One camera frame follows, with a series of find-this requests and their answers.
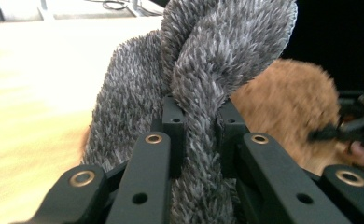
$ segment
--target round hole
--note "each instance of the round hole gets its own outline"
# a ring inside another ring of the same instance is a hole
[[[69,184],[77,188],[83,187],[90,184],[94,177],[95,173],[93,171],[80,171],[69,179]]]
[[[351,171],[338,170],[336,172],[336,176],[347,185],[351,185],[354,187],[364,186],[364,179],[360,175],[357,175]]]
[[[263,135],[256,134],[251,137],[251,140],[258,144],[267,144],[269,143],[269,139]]]
[[[162,137],[160,135],[157,135],[157,134],[152,134],[152,135],[149,135],[145,141],[147,141],[147,143],[150,143],[150,144],[158,144],[159,142],[161,142],[162,140]]]
[[[299,201],[301,201],[301,203],[312,204],[314,202],[314,200],[307,194],[298,193],[296,197],[298,198]]]
[[[143,204],[147,201],[147,195],[145,193],[137,193],[133,196],[133,203]]]

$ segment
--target light wood surface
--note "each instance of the light wood surface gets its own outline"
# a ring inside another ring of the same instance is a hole
[[[79,164],[116,46],[161,18],[0,23],[0,223],[30,218]]]

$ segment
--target brown fuzzy cloth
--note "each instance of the brown fuzzy cloth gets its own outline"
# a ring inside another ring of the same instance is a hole
[[[336,124],[338,93],[321,67],[276,60],[231,96],[250,132],[275,138],[300,166],[321,175],[330,164],[349,164],[337,141],[309,143],[310,131]]]

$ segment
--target faux fur fabric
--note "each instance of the faux fur fabric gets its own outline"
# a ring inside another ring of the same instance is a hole
[[[186,115],[186,162],[172,184],[172,223],[234,223],[214,125],[224,101],[277,59],[293,30],[293,0],[172,0],[161,30],[119,46],[93,111],[83,163],[128,160],[171,93]]]
[[[340,110],[333,79],[315,64],[277,60],[231,100],[251,132],[271,135],[301,167],[312,168],[317,147],[335,151],[332,142],[307,141],[309,132],[336,125]]]

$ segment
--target gray fabric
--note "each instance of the gray fabric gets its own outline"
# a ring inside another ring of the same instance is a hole
[[[161,30],[119,46],[93,111],[83,163],[106,170],[128,160],[138,135],[171,93],[186,113],[187,158],[172,185],[172,223],[233,223],[234,183],[214,151],[217,110],[279,57],[291,35],[293,0],[172,0]]]

